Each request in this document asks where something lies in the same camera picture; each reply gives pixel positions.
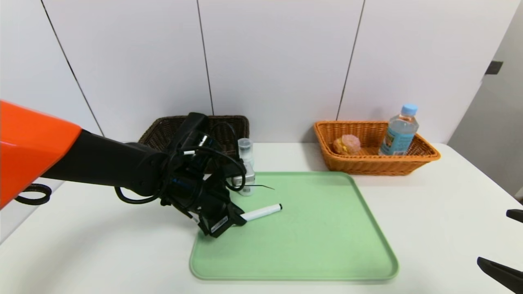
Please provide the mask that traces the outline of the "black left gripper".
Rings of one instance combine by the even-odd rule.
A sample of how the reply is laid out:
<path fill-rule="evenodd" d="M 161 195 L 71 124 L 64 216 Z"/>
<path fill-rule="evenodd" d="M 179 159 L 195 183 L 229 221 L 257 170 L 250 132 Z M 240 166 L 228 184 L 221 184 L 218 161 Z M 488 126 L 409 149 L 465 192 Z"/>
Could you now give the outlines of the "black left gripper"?
<path fill-rule="evenodd" d="M 218 238 L 232 225 L 243 226 L 244 211 L 232 203 L 229 191 L 213 187 L 203 178 L 174 177 L 168 184 L 168 204 L 197 220 L 205 236 Z"/>

